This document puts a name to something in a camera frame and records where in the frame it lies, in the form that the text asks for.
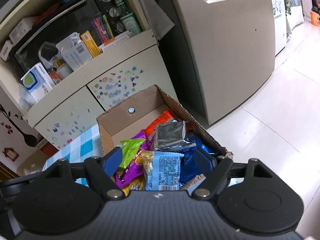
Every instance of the light blue snack package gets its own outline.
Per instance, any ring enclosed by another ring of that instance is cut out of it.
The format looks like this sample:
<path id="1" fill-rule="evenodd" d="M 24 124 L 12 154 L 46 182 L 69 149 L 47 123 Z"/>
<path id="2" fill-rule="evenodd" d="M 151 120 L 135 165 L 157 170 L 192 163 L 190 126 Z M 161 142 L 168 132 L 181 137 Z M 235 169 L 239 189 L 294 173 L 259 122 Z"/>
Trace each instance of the light blue snack package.
<path id="1" fill-rule="evenodd" d="M 142 151 L 145 190 L 179 190 L 182 153 Z"/>

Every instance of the yellow box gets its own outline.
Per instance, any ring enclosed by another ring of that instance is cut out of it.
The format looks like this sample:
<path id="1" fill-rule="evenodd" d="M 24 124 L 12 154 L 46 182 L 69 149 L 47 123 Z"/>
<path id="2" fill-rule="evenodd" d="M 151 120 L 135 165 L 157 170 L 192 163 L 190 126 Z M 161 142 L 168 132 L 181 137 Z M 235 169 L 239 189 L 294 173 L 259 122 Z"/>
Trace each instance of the yellow box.
<path id="1" fill-rule="evenodd" d="M 88 48 L 89 52 L 91 53 L 92 57 L 97 57 L 101 54 L 101 50 L 98 48 L 96 42 L 92 38 L 89 31 L 86 31 L 81 36 L 81 39 L 83 40 L 84 44 Z"/>

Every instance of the checkered tablecloth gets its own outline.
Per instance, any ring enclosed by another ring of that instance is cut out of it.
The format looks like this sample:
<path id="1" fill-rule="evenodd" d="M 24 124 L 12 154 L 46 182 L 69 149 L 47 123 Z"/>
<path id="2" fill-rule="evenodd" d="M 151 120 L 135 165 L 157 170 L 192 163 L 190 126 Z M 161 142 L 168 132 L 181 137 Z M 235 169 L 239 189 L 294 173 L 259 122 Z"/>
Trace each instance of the checkered tablecloth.
<path id="1" fill-rule="evenodd" d="M 103 157 L 99 127 L 97 124 L 47 159 L 42 171 L 49 168 L 60 158 L 66 158 L 70 163 L 80 163 L 91 156 Z M 76 182 L 87 185 L 86 179 L 77 179 Z"/>

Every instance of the orange bucket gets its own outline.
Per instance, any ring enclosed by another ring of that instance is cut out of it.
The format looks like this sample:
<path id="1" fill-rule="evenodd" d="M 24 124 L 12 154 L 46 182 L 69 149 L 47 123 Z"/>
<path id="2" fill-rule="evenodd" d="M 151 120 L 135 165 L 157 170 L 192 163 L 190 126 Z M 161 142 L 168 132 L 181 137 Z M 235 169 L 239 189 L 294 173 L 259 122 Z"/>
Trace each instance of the orange bucket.
<path id="1" fill-rule="evenodd" d="M 311 14 L 311 23 L 314 26 L 319 26 L 319 15 L 315 12 L 310 12 Z"/>

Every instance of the metal bolt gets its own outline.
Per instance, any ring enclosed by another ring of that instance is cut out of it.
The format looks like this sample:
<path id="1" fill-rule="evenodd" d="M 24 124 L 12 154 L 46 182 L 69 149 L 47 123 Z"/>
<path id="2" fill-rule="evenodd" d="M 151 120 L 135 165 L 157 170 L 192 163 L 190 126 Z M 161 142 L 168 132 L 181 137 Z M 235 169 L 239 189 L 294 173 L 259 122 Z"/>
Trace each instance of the metal bolt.
<path id="1" fill-rule="evenodd" d="M 122 191 L 119 189 L 111 189 L 107 192 L 108 197 L 119 198 L 122 196 Z"/>
<path id="2" fill-rule="evenodd" d="M 136 111 L 136 109 L 134 109 L 133 107 L 130 107 L 128 109 L 129 114 L 133 114 Z"/>
<path id="3" fill-rule="evenodd" d="M 195 194 L 198 196 L 198 197 L 207 197 L 210 195 L 210 191 L 205 189 L 205 188 L 199 188 L 199 189 L 196 189 L 195 190 Z"/>

